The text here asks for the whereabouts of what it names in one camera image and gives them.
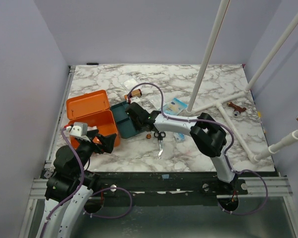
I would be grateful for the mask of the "white-blue dressing pouch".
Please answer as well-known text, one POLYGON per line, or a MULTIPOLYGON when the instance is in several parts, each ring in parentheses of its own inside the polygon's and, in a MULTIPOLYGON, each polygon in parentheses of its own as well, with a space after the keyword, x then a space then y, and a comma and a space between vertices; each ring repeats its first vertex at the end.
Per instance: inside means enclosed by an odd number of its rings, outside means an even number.
POLYGON ((177 98, 173 98, 170 102, 163 106, 163 111, 165 114, 177 116, 186 108, 187 104, 177 98))

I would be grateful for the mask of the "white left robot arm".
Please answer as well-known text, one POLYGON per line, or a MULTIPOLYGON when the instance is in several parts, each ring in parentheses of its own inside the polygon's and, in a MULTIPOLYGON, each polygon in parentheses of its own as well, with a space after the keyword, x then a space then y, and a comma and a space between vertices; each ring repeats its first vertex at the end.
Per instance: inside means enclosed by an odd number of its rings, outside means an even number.
POLYGON ((117 134, 103 136, 98 129, 75 132, 76 126, 66 126, 78 141, 74 148, 63 135, 65 146, 56 152, 54 172, 47 180, 45 207, 37 233, 38 238, 68 238, 90 196, 100 191, 100 176, 84 169, 93 153, 111 153, 117 134))

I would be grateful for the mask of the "brown medicine bottle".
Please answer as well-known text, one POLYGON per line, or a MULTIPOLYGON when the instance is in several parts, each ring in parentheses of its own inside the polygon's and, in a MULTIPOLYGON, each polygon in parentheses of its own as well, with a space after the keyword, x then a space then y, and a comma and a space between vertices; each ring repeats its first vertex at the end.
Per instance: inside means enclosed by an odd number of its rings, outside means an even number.
POLYGON ((129 94, 126 94, 124 96, 124 99, 128 99, 128 98, 132 98, 132 97, 141 97, 142 96, 142 91, 141 89, 136 89, 136 90, 133 90, 131 93, 129 94))

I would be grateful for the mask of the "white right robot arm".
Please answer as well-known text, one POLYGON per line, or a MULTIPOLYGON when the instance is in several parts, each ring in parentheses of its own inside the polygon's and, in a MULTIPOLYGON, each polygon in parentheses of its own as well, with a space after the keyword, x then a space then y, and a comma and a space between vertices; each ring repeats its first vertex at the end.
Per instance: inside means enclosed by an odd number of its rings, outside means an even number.
POLYGON ((230 194, 236 189, 238 175, 233 171, 226 145, 227 127, 216 122, 209 114, 201 113, 198 117, 182 117, 165 114, 163 111, 149 113, 137 103, 131 103, 125 109, 136 126, 154 132, 174 132, 190 136, 198 150, 210 157, 219 180, 219 190, 230 194))

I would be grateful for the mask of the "alcohol pad packets bag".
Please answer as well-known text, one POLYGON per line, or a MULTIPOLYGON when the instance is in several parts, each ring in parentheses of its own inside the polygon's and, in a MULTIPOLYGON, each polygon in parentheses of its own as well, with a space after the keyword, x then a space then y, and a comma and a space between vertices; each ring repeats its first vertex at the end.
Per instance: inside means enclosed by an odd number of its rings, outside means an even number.
POLYGON ((174 138, 175 138, 175 141, 177 143, 180 143, 180 142, 184 142, 186 140, 186 137, 184 134, 181 134, 181 133, 174 133, 174 138))

